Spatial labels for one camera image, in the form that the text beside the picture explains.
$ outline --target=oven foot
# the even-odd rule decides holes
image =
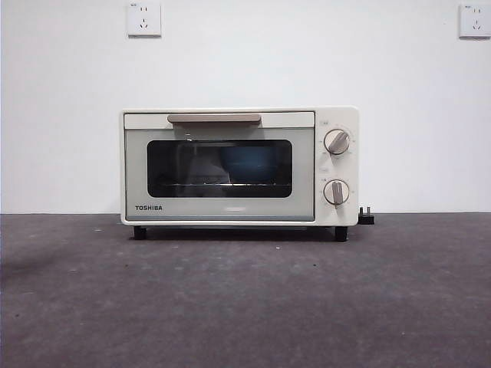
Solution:
[[[147,229],[141,226],[134,226],[133,231],[135,234],[135,240],[145,240],[147,238]]]
[[[337,242],[346,242],[348,240],[348,227],[336,226],[334,228],[334,237]]]

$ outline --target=power plug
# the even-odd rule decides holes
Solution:
[[[367,207],[367,211],[363,211],[363,207],[360,207],[360,213],[358,214],[359,225],[375,225],[375,217],[371,214],[371,208]]]

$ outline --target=electrical socket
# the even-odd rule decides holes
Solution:
[[[127,7],[127,33],[130,37],[161,36],[158,2],[132,2]]]
[[[491,38],[491,5],[460,6],[460,37]]]

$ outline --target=toaster oven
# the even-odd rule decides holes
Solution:
[[[358,223],[358,110],[125,110],[121,221],[148,226]]]

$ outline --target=control knob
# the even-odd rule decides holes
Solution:
[[[331,130],[325,135],[324,146],[330,154],[341,155],[350,146],[350,137],[344,130]]]
[[[348,200],[350,189],[342,180],[331,180],[324,187],[324,197],[332,205],[342,205]]]

